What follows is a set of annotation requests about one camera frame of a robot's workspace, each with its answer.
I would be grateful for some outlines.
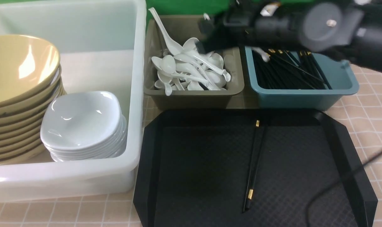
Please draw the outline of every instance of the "white plastic bin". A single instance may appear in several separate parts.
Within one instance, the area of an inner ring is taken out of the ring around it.
[[[25,34],[54,43],[61,52],[66,91],[110,91],[128,119],[127,147],[120,157],[43,163],[37,157],[40,163],[0,166],[0,202],[116,193],[133,187],[142,142],[145,26],[144,0],[0,5],[0,35]]]

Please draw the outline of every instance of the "green backdrop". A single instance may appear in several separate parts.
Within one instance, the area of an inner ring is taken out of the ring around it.
[[[0,0],[2,3],[17,3],[30,0]],[[283,2],[311,0],[282,0]],[[147,7],[155,7],[161,15],[216,13],[227,7],[229,0],[146,0]]]

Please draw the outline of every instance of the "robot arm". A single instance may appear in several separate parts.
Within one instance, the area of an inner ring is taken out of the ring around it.
[[[235,46],[310,50],[333,60],[382,72],[382,4],[317,0],[236,0],[229,9],[200,23],[200,53]]]

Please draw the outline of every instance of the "tray surface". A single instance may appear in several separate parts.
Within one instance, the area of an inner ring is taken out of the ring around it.
[[[339,172],[330,149],[338,138],[329,140],[323,118],[303,117],[164,113],[156,134],[160,157],[153,226],[305,226],[307,202]],[[268,124],[251,209],[242,213],[252,144]],[[313,204],[311,225],[358,226],[343,185]]]

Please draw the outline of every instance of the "stack of tan bowls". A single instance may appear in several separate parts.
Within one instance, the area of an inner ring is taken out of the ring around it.
[[[0,36],[0,165],[46,150],[40,128],[48,105],[66,94],[60,53],[47,40]]]

